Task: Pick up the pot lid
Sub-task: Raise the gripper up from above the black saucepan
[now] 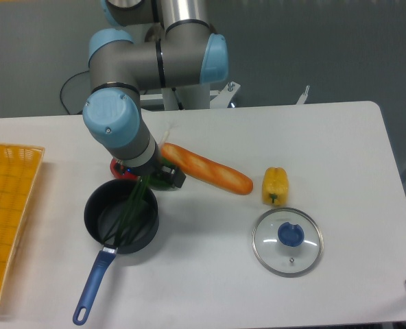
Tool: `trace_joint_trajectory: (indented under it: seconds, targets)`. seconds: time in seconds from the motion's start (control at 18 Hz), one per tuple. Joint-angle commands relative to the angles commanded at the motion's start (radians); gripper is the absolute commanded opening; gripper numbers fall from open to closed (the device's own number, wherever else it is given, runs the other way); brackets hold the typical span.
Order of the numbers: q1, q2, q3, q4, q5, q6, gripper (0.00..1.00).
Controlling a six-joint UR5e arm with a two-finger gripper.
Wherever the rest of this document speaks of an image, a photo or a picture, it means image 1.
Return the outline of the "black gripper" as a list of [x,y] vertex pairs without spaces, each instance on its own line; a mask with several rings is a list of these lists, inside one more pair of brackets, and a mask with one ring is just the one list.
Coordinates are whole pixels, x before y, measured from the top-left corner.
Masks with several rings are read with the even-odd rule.
[[[150,173],[144,173],[143,177],[148,177],[150,178],[150,175],[153,172],[156,172],[160,169],[161,167],[157,167],[155,168],[155,170],[153,170]],[[135,173],[133,169],[131,169],[133,174],[137,175],[140,178],[140,175]],[[184,184],[184,181],[186,180],[186,175],[182,172],[182,170],[180,168],[175,168],[171,170],[171,184],[174,188],[181,188],[182,185]]]

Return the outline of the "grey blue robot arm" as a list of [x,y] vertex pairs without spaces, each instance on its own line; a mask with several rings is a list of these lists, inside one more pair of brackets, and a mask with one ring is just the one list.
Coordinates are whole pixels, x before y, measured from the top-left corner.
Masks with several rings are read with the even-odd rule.
[[137,176],[181,187],[141,116],[140,93],[224,81],[225,38],[210,30],[204,1],[103,1],[111,28],[89,42],[91,95],[82,116],[93,138]]

